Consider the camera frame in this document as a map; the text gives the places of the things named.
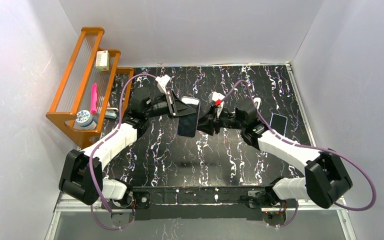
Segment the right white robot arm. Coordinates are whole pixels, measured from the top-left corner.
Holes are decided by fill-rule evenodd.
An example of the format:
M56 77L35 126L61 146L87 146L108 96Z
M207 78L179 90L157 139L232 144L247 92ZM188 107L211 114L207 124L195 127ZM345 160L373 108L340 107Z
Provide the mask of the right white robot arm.
M340 157L326 150L299 147L298 143L269 129L252 103L240 102L234 112L228 112L217 101L197 122L197 130L211 136L222 128L240 130L247 145L276 156L303 174L299 178L279 177L267 185L264 198L270 203L311 200L328 209L353 186Z

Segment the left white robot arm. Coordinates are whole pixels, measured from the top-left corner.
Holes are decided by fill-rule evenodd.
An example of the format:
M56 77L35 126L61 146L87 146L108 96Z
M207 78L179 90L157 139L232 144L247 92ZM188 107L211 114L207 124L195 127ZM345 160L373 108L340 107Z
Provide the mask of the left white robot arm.
M128 193L122 180L105 179L103 169L122 150L142 137L150 126L150 118L195 116L198 108L179 99L172 90L151 96L141 87L131 96L119 123L109 134L82 150L71 150L65 158L58 189L85 205L98 199L121 200Z

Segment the purple phone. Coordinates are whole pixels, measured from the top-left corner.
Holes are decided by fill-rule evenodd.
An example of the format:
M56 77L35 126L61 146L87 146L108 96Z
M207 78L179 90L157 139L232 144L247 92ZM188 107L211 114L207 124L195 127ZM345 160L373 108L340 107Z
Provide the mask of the purple phone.
M182 137L194 138L197 131L199 114L197 112L179 118L177 134Z

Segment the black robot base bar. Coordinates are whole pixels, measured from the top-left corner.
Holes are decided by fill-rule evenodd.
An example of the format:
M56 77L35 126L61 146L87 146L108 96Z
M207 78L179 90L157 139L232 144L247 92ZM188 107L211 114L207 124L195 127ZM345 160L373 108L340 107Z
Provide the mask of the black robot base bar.
M263 186L130 187L113 211L127 209L137 221L156 219L247 219L284 222L294 200L276 200Z

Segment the clear magsafe phone case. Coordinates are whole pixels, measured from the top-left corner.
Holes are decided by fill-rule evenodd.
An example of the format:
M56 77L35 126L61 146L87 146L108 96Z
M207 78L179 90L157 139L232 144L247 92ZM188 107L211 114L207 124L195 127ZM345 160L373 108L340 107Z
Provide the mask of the clear magsafe phone case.
M189 96L183 96L181 98L181 101L188 105L189 107L193 108L195 110L195 113L198 115L200 112L200 106L201 102L198 98L189 97Z

